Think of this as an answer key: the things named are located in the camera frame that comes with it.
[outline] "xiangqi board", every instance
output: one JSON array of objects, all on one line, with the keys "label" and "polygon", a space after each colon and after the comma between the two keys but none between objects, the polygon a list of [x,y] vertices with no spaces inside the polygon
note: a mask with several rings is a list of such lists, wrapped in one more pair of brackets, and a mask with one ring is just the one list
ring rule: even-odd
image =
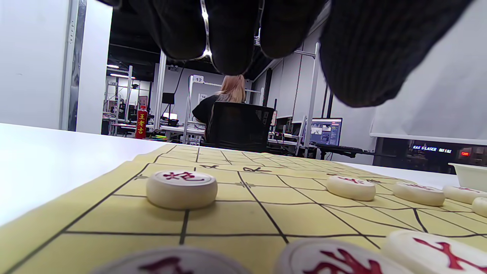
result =
[{"label": "xiangqi board", "polygon": [[[216,202],[185,211],[150,204],[150,176],[173,170],[214,176]],[[374,200],[328,192],[335,175],[374,183]],[[0,227],[0,273],[89,273],[134,252],[188,245],[268,274],[297,239],[331,238],[378,252],[397,230],[487,251],[487,218],[471,205],[406,201],[392,194],[398,181],[336,162],[168,144]]]}]

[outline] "black glove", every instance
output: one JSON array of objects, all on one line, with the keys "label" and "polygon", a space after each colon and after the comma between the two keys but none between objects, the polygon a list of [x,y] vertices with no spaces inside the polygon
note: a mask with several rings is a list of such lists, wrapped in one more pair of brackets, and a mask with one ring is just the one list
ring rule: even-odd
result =
[{"label": "black glove", "polygon": [[[333,93],[353,107],[394,98],[409,73],[451,28],[471,0],[331,0],[319,39],[321,68]],[[202,55],[206,33],[199,0],[105,0],[140,15],[172,59]],[[282,58],[296,50],[326,0],[265,0],[262,51]],[[259,0],[206,0],[216,69],[246,71],[252,62]]]}]

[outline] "black mesh chair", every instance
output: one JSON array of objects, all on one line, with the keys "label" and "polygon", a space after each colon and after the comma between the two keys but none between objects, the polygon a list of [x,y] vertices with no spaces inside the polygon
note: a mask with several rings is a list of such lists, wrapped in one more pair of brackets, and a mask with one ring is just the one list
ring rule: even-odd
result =
[{"label": "black mesh chair", "polygon": [[232,102],[215,102],[202,146],[252,152],[267,151],[274,109]]}]

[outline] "white container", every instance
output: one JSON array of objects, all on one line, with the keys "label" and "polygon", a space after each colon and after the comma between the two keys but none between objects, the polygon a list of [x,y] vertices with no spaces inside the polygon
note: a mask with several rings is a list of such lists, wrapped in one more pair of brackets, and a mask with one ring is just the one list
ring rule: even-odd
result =
[{"label": "white container", "polygon": [[487,192],[487,167],[448,164],[455,167],[460,186]]}]

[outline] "keyboard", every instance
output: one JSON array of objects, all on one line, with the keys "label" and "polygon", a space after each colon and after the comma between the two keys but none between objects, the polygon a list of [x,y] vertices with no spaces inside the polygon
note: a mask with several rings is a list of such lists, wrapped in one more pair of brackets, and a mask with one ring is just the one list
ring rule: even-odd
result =
[{"label": "keyboard", "polygon": [[346,146],[335,146],[335,145],[323,145],[314,143],[314,145],[321,149],[329,149],[329,150],[339,150],[344,152],[354,152],[354,153],[362,153],[364,152],[362,149],[357,147],[346,147]]}]

